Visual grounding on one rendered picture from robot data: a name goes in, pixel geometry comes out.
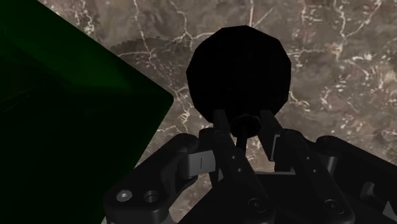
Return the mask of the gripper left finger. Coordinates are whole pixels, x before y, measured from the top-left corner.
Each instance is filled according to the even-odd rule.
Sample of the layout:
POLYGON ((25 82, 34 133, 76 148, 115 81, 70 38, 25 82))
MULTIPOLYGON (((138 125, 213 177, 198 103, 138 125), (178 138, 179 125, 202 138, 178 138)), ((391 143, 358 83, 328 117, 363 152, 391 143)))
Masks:
POLYGON ((103 197, 107 224, 274 224, 275 208, 234 145, 223 110, 199 136, 178 134, 113 185, 103 197), (179 221, 169 208, 202 173, 211 190, 179 221))

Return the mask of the dark green flat box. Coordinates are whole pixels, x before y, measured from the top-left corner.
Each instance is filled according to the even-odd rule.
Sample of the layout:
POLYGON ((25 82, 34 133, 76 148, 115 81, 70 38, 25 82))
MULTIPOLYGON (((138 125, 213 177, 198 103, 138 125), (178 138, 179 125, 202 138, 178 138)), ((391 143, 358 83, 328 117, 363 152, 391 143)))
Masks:
POLYGON ((38 0, 0 0, 0 224, 101 224, 172 102, 38 0))

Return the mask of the black round knobbed object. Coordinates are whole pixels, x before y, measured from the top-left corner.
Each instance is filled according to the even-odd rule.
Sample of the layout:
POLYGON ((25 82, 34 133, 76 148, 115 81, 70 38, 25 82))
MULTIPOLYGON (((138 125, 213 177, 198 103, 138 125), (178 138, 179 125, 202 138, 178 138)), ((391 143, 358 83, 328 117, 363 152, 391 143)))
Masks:
POLYGON ((222 109, 237 146, 259 133, 260 111, 288 100, 291 61, 281 42, 248 25, 224 27, 198 45, 186 70, 195 109, 215 124, 222 109))

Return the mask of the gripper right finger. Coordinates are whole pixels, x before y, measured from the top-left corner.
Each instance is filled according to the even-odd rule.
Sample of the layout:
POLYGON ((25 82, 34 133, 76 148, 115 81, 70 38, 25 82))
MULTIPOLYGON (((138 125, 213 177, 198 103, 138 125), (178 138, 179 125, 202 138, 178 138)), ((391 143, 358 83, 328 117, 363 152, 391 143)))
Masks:
POLYGON ((312 224, 397 224, 397 166, 335 136, 312 142, 260 112, 260 141, 276 174, 298 180, 312 224))

